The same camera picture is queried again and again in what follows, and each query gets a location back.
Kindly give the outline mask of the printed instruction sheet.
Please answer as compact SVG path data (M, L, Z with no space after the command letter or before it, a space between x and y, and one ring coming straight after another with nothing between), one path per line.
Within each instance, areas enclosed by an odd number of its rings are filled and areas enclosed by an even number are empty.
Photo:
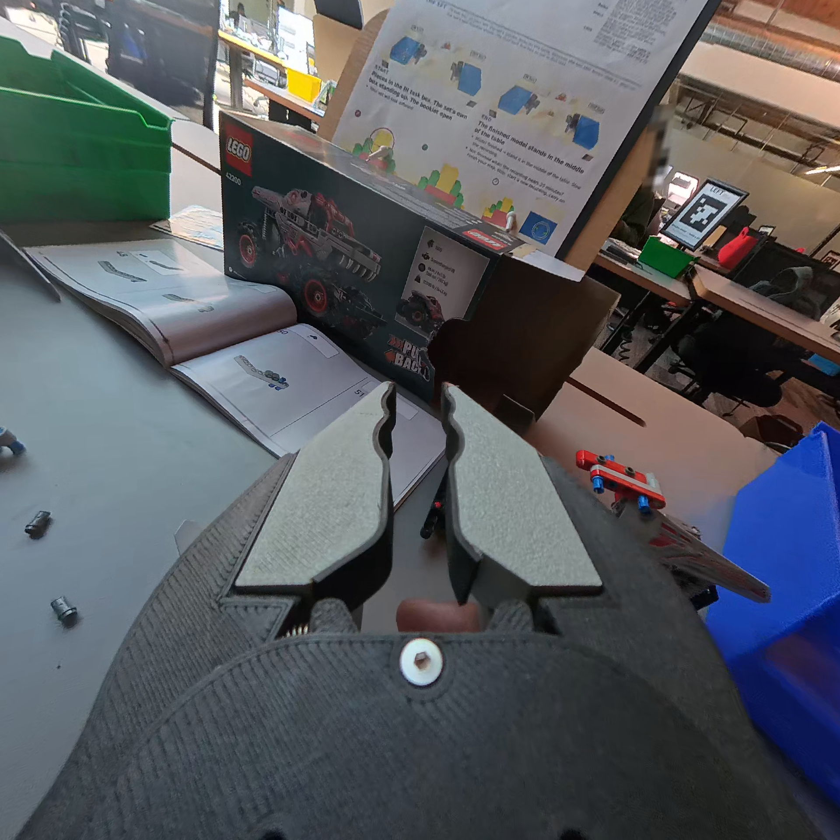
M719 2L395 2L332 142L561 257Z

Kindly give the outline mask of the open lego instruction booklet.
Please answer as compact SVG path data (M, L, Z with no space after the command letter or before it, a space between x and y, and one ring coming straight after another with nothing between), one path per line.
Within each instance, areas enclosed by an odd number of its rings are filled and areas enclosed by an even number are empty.
M277 457L382 384L285 291L229 277L173 238L25 253Z

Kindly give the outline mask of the dark lego set box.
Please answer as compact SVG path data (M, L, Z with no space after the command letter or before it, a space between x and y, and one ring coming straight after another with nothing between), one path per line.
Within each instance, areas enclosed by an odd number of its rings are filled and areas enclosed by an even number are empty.
M426 403L449 383L538 419L613 314L613 290L384 163L225 112L219 131L227 273Z

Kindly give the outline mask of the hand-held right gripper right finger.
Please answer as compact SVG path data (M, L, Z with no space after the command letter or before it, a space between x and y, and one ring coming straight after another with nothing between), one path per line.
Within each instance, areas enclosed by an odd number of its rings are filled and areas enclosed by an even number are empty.
M534 604L603 582L539 452L459 386L444 384L445 537L455 599Z

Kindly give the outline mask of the blue plastic bin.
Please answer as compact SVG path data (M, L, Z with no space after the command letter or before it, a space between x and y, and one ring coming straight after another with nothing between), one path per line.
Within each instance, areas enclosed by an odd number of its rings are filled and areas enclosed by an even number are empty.
M707 624L752 724L805 813L838 838L839 436L815 425L767 469L710 497L709 545L765 582L722 592Z

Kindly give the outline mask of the green plastic bin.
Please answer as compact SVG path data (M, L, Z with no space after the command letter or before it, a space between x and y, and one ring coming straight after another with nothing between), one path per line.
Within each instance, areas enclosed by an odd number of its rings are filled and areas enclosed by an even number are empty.
M1 37L1 221L170 215L174 119L54 50Z

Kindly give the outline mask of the monitor with black-white tag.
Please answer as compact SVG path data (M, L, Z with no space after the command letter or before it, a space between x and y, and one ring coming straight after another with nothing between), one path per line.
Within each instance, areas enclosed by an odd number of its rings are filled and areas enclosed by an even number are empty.
M684 250L702 246L749 192L717 178L707 178L661 228L660 235Z

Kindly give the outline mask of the printed paper sheet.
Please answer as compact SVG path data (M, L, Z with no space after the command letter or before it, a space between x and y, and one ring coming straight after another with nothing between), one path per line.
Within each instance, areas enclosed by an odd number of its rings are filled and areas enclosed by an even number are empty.
M210 249L224 251L224 218L221 211L190 205L169 218L152 223L150 228Z

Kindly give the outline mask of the red partly built lego model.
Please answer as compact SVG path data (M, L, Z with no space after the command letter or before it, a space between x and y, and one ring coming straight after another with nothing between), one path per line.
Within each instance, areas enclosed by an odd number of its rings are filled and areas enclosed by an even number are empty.
M720 588L752 602L770 602L767 584L708 547L697 528L665 514L666 499L653 473L588 450L578 451L575 463L589 474L594 493L612 492L616 519L671 574L695 610L715 603Z

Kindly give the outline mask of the wooden desk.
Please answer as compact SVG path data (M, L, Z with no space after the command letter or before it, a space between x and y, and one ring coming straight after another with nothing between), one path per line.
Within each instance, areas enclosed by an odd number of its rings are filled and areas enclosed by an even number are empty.
M838 340L833 337L834 330L829 326L762 297L705 267L697 267L695 275L689 280L679 280L668 278L656 269L616 262L603 253L596 255L594 264L632 282L646 293L635 309L616 327L611 338L603 344L602 351L606 354L612 354L622 341L620 332L638 322L640 312L651 296L688 307L635 364L634 369L641 374L645 374L658 361L672 342L678 341L688 333L692 319L705 305L716 306L778 338L792 342L797 347L834 363L839 362Z

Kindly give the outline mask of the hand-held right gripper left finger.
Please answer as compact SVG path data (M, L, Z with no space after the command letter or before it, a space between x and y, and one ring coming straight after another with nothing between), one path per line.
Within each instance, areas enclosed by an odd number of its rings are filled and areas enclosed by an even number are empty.
M289 606L324 599L353 613L392 571L390 457L393 383L372 392L302 447L248 538L224 608Z

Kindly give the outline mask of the cardboard sheet with slot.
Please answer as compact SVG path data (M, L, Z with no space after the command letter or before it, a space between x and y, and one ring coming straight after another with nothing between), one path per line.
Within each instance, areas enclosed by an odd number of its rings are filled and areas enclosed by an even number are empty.
M697 527L719 552L735 496L777 459L724 419L597 349L589 350L525 438L584 486L588 476L574 458L581 449L654 473L666 513Z

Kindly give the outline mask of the small green bin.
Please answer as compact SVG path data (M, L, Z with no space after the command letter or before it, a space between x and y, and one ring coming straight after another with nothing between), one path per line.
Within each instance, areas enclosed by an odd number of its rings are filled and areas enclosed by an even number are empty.
M659 237L648 237L642 247L637 263L655 270L670 279L683 277L693 265L697 258L680 248L667 245Z

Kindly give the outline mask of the red plastic object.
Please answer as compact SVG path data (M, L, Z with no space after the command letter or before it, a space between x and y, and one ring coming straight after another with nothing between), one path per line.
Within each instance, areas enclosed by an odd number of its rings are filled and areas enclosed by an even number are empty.
M750 227L744 227L741 232L721 246L716 253L716 260L724 273L732 272L757 247L762 246L766 234Z

